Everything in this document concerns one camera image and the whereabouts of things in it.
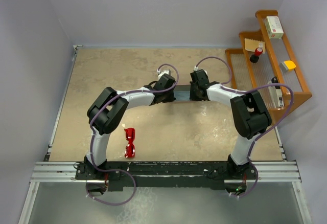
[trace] white wall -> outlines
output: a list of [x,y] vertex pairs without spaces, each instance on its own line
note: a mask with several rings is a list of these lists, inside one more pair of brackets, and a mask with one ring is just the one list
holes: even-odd
[[0,222],[18,223],[46,153],[73,47],[49,0],[0,0]]
[[258,9],[283,0],[51,0],[74,44],[240,46]]
[[285,120],[281,137],[299,164],[314,222],[327,223],[327,0],[284,0],[279,16],[313,94]]

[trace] yellow object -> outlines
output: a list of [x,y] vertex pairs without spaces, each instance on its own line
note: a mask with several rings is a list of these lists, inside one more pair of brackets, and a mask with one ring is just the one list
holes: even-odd
[[284,72],[290,72],[296,68],[296,65],[292,60],[287,60],[279,65]]
[[265,42],[264,41],[258,41],[258,40],[253,40],[253,39],[244,39],[244,44],[245,44],[245,50],[254,52],[256,48],[262,48],[263,54],[265,53]]

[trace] small box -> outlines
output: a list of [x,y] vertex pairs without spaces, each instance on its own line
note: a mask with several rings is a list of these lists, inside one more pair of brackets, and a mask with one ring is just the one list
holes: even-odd
[[281,39],[284,34],[284,31],[282,29],[282,24],[277,16],[267,16],[265,18],[265,26],[269,38]]

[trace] red toy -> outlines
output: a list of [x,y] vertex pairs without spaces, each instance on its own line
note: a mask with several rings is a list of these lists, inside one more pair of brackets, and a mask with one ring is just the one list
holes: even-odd
[[133,158],[135,157],[135,147],[133,145],[133,141],[135,139],[135,129],[134,128],[125,128],[124,131],[126,132],[126,140],[128,144],[125,150],[125,157],[126,158]]

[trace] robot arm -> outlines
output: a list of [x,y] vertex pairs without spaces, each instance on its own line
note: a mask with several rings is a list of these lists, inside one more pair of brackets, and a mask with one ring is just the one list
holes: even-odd
[[210,83],[205,70],[192,72],[191,78],[190,100],[216,101],[231,107],[239,136],[230,158],[236,166],[247,164],[254,140],[271,125],[271,117],[260,93],[239,94],[238,90],[231,88],[234,92],[226,91],[220,83]]
[[[138,90],[139,93],[131,93],[122,95],[115,100],[111,106],[111,110],[104,109],[93,123],[96,131],[94,142],[92,145],[92,154],[96,166],[101,165],[106,161],[106,150],[111,133],[118,127],[125,111],[138,106],[154,105],[160,102],[174,101],[173,90],[163,93],[149,93],[150,91],[159,91],[171,87],[175,79],[164,73],[159,75],[159,80],[152,87],[144,86]],[[127,93],[127,91],[115,91],[111,87],[105,88],[90,109],[87,111],[89,123],[99,110],[113,97]],[[91,162],[90,152],[86,155]]]

